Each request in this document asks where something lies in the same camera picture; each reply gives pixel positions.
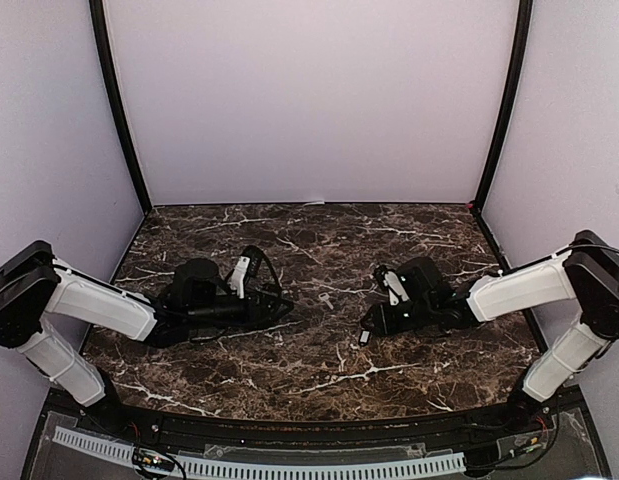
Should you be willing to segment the silver key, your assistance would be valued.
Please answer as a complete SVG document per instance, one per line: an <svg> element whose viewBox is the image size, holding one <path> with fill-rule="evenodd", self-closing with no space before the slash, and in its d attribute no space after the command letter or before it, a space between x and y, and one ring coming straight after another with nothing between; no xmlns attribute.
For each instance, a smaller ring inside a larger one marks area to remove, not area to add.
<svg viewBox="0 0 619 480"><path fill-rule="evenodd" d="M319 295L318 295L318 299L319 299L321 302L323 302L323 303L324 303L324 304L325 304L325 305L326 305L326 306L327 306L330 310L333 310L333 309L334 309L334 306L333 306L333 304L332 304L332 303L331 303L331 301L330 301L330 298L329 298L329 294L328 294L328 293L323 292L323 293L319 294Z"/></svg>

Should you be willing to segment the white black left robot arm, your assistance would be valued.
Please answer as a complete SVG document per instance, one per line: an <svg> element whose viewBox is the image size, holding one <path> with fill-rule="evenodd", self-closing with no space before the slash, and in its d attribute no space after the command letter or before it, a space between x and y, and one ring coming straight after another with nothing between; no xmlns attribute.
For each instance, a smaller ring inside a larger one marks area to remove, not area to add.
<svg viewBox="0 0 619 480"><path fill-rule="evenodd" d="M235 267L195 258L179 265L156 297L97 280L60 260L38 240L0 267L0 346L24 355L65 389L109 436L130 427L129 412L104 373L88 363L48 322L64 315L103 327L154 348L189 342L195 330L268 327L290 313L276 274L253 286L262 266L272 265L258 247L247 246Z"/></svg>

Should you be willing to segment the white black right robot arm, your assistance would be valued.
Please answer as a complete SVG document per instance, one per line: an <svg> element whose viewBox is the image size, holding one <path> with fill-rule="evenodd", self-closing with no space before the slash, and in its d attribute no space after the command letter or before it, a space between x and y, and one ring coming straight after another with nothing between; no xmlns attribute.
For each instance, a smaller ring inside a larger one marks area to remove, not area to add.
<svg viewBox="0 0 619 480"><path fill-rule="evenodd" d="M619 340L619 249L590 230L565 247L507 272L486 274L454 287L429 257L397 268L385 265L374 279L386 294L360 321L359 342L434 326L442 331L477 328L505 315L563 301L578 310L554 344L518 380L499 424L523 432L548 401L592 359Z"/></svg>

